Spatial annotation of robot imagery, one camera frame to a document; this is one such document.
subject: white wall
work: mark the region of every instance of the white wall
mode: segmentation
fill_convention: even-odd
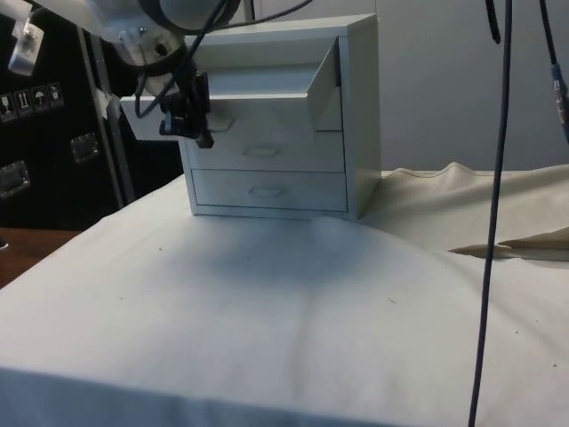
[[[299,0],[260,0],[266,16]],[[503,30],[503,0],[497,0]],[[549,0],[557,56],[569,80],[568,0]],[[290,19],[380,15],[382,157],[385,170],[436,170],[452,161],[493,169],[501,50],[483,0],[316,0]],[[551,95],[549,57],[535,0],[516,0],[506,168],[569,163]]]

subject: cream fabric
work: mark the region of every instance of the cream fabric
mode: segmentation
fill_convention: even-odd
[[[482,267],[339,220],[192,217],[180,178],[0,291],[0,425],[465,425]],[[479,425],[566,425],[563,267],[496,263]]]

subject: cable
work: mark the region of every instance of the cable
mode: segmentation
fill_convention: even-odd
[[[173,88],[174,84],[176,83],[176,80],[178,80],[178,78],[181,77],[183,72],[188,67],[189,63],[194,58],[194,54],[196,53],[199,45],[202,43],[202,40],[204,39],[205,35],[207,33],[209,33],[210,31],[212,31],[213,25],[214,25],[218,15],[223,10],[223,7],[225,7],[227,1],[228,0],[220,0],[220,3],[215,8],[212,15],[210,16],[210,18],[205,23],[202,30],[197,35],[196,39],[194,40],[194,43],[191,45],[188,52],[184,56],[184,59],[182,60],[181,64],[176,69],[176,71],[173,73],[172,78],[168,81],[168,83],[166,83],[166,85],[164,85],[164,88],[162,89],[162,91],[156,96],[156,98],[154,100],[152,100],[152,102],[150,102],[150,105],[148,105],[148,107],[142,112],[140,111],[140,97],[142,95],[142,91],[144,90],[144,85],[141,85],[140,82],[143,81],[144,84],[146,84],[146,82],[148,81],[148,76],[143,74],[140,77],[139,87],[137,87],[137,91],[135,93],[135,99],[134,99],[134,110],[135,110],[137,118],[144,118],[148,114],[150,114],[160,104],[160,102],[162,102],[162,99],[164,98],[164,96]],[[248,27],[250,25],[256,25],[256,24],[261,24],[263,22],[269,22],[270,20],[276,20],[278,18],[282,18],[283,16],[286,16],[286,15],[289,15],[291,13],[299,11],[300,9],[311,4],[313,1],[314,0],[305,0],[304,2],[297,4],[296,6],[290,8],[290,9],[287,9],[287,10],[279,12],[279,13],[275,13],[274,15],[270,15],[266,18],[261,18],[259,20],[252,20],[249,22],[240,22],[237,24],[231,24],[231,25],[227,25],[225,27],[216,28],[215,30],[217,31],[218,29]]]
[[[486,12],[488,13],[488,22],[490,23],[490,32],[492,39],[496,44],[500,44],[500,27],[498,27],[498,19],[496,18],[496,6],[494,0],[486,0]]]
[[[249,0],[249,5],[251,7],[251,19],[257,19],[257,13],[255,13],[255,0]]]
[[[279,13],[275,13],[274,15],[269,15],[265,18],[260,18],[259,20],[251,20],[249,22],[238,22],[237,24],[229,24],[229,25],[226,25],[225,27],[216,28],[215,30],[217,31],[218,29],[249,27],[250,25],[257,25],[257,24],[262,24],[264,22],[269,22],[270,20],[276,20],[276,19],[282,18],[286,15],[290,15],[291,13],[297,12],[300,9],[305,8],[306,6],[311,4],[312,2],[314,2],[314,0],[304,0],[304,2],[297,4],[294,7],[291,7],[290,9],[287,9],[287,10],[279,12]]]
[[[501,88],[501,119],[498,149],[496,152],[496,164],[494,167],[494,182],[492,191],[492,203],[490,207],[490,225],[488,228],[488,249],[485,259],[484,280],[482,285],[482,304],[480,310],[480,329],[478,331],[477,363],[474,374],[474,386],[472,400],[470,402],[469,427],[475,427],[478,409],[478,397],[480,395],[480,383],[482,381],[482,366],[484,362],[484,350],[486,341],[486,327],[488,324],[488,303],[490,300],[490,282],[492,277],[492,265],[494,257],[494,245],[496,243],[496,227],[498,224],[498,204],[500,201],[501,174],[504,165],[504,151],[506,147],[506,132],[508,130],[509,113],[509,78],[512,54],[512,21],[513,0],[506,0],[506,26],[504,29],[504,58]]]
[[[140,96],[142,95],[142,90],[138,90],[140,88],[137,88],[137,92],[135,94],[135,100],[134,100],[134,108],[135,108],[137,118],[144,118],[148,114],[150,114],[156,108],[156,106],[158,106],[160,104],[160,102],[162,102],[162,99],[164,98],[164,96],[166,96],[166,94],[170,91],[170,89],[173,88],[176,81],[182,76],[184,71],[186,71],[186,69],[188,68],[188,65],[193,60],[194,54],[196,53],[197,48],[202,43],[202,40],[204,40],[205,35],[208,32],[210,32],[210,30],[212,29],[215,21],[217,20],[218,15],[221,13],[223,8],[225,7],[227,1],[228,0],[220,0],[218,5],[216,6],[216,8],[213,10],[213,13],[207,19],[207,22],[205,23],[204,27],[201,29],[201,31],[197,35],[196,39],[194,40],[194,43],[192,43],[191,47],[189,48],[189,50],[184,55],[184,58],[182,59],[179,67],[172,74],[172,78],[170,78],[168,83],[166,83],[164,85],[164,88],[162,89],[162,91],[160,91],[160,93],[156,96],[156,98],[154,100],[152,100],[152,102],[150,102],[150,105],[148,105],[148,107],[142,112],[140,112]],[[146,80],[147,78],[148,77],[146,77],[143,74],[140,81]]]
[[[541,19],[543,20],[543,29],[545,30],[545,38],[548,42],[549,59],[551,65],[557,64],[557,54],[555,52],[555,45],[553,44],[553,35],[551,34],[551,25],[549,24],[548,6],[545,0],[540,0]]]

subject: metal latch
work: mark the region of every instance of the metal latch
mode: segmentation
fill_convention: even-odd
[[[26,163],[19,161],[0,169],[0,198],[7,199],[31,185]]]

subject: white tablecloth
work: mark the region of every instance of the white tablecloth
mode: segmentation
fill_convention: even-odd
[[[425,195],[415,178],[395,200],[396,184],[376,228],[389,197]],[[465,425],[482,262],[437,248],[484,241],[484,219],[454,240],[435,216],[431,238],[386,221],[414,244],[332,219],[192,217],[178,179],[0,291],[0,425]],[[496,263],[479,425],[566,425],[565,265]]]

